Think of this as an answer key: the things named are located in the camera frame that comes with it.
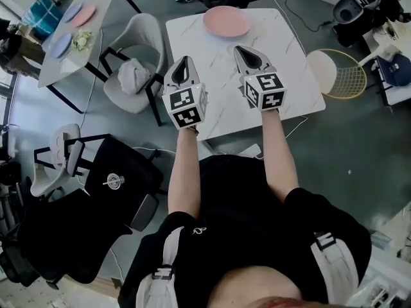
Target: blue plate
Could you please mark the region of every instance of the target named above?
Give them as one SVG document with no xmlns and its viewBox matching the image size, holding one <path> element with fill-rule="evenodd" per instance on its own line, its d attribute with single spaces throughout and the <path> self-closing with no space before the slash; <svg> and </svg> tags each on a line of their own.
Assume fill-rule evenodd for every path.
<svg viewBox="0 0 411 308">
<path fill-rule="evenodd" d="M 75 17 L 75 15 L 77 15 L 78 12 L 82 9 L 82 7 L 83 7 L 82 3 L 71 6 L 64 14 L 62 21 L 65 23 L 71 21 Z"/>
<path fill-rule="evenodd" d="M 51 57 L 58 58 L 65 53 L 67 48 L 70 46 L 71 39 L 73 35 L 71 33 L 63 34 L 58 40 L 54 43 L 51 48 Z"/>
</svg>

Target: strap buckle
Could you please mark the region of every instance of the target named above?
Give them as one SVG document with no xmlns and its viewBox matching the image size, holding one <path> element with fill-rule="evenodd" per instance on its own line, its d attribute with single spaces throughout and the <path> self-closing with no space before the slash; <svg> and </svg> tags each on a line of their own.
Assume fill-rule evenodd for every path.
<svg viewBox="0 0 411 308">
<path fill-rule="evenodd" d="M 320 251 L 324 251 L 326 248 L 329 248 L 331 245 L 337 243 L 335 237 L 330 233 L 325 232 L 317 232 L 315 233 L 315 242 L 319 247 Z"/>
<path fill-rule="evenodd" d="M 174 274 L 173 268 L 165 264 L 157 269 L 155 273 L 152 273 L 152 278 L 154 280 L 171 280 Z"/>
</svg>

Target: gray chair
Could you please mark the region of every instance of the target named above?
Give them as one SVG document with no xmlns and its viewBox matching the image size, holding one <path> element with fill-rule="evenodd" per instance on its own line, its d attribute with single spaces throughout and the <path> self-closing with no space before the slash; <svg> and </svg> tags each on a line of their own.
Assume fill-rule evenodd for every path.
<svg viewBox="0 0 411 308">
<path fill-rule="evenodd" d="M 154 66 L 141 59 L 140 56 L 137 58 L 150 71 L 151 77 L 137 94 L 129 95 L 121 90 L 121 84 L 118 80 L 119 69 L 113 72 L 106 57 L 108 54 L 112 54 L 120 60 L 127 61 L 130 58 L 121 51 L 128 47 L 141 45 L 154 48 L 159 54 L 159 63 Z M 158 20 L 147 13 L 140 13 L 132 17 L 124 32 L 101 54 L 100 61 L 109 74 L 109 78 L 104 84 L 104 92 L 109 99 L 119 108 L 130 113 L 140 113 L 150 104 L 157 124 L 160 126 L 161 120 L 155 104 L 155 97 L 164 83 L 162 76 L 167 71 L 167 58 Z"/>
</svg>

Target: skin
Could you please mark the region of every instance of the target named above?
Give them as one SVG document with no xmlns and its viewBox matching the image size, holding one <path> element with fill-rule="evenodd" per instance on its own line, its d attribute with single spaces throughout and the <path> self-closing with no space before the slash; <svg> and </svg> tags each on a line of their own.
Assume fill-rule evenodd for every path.
<svg viewBox="0 0 411 308">
<path fill-rule="evenodd" d="M 299 186 L 294 159 L 277 110 L 262 112 L 261 117 L 267 184 L 284 202 L 288 193 Z M 200 202 L 197 138 L 193 130 L 186 128 L 180 130 L 177 140 L 168 191 L 169 213 L 182 211 L 197 219 Z M 265 266 L 249 266 L 225 274 L 213 289 L 208 307 L 268 308 L 267 302 L 278 296 L 301 299 L 297 286 L 282 273 Z"/>
<path fill-rule="evenodd" d="M 307 302 L 293 298 L 281 298 L 278 296 L 264 298 L 253 302 L 245 308 L 341 308 L 340 305 L 324 305 L 318 302 Z"/>
</svg>

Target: plate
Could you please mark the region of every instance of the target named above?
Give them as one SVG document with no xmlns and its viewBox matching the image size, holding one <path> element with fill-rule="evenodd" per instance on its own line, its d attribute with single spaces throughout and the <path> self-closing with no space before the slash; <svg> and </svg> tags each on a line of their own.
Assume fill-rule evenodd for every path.
<svg viewBox="0 0 411 308">
<path fill-rule="evenodd" d="M 75 4 L 74 6 L 71 6 L 64 14 L 62 21 L 67 23 L 69 21 L 71 21 L 75 15 L 78 14 L 78 12 L 82 9 L 83 4 L 79 3 L 79 4 Z"/>
<path fill-rule="evenodd" d="M 231 6 L 218 6 L 208 10 L 203 22 L 212 34 L 226 38 L 244 35 L 251 27 L 247 15 L 241 9 Z"/>
<path fill-rule="evenodd" d="M 60 38 L 58 38 L 51 48 L 51 57 L 58 58 L 63 55 L 70 46 L 72 38 L 73 35 L 71 33 L 63 34 Z"/>
<path fill-rule="evenodd" d="M 89 19 L 94 15 L 95 12 L 96 12 L 95 6 L 88 6 L 86 8 L 83 8 L 73 19 L 73 25 L 76 26 L 77 28 L 80 27 L 81 25 L 84 25 L 86 22 L 89 21 Z"/>
</svg>

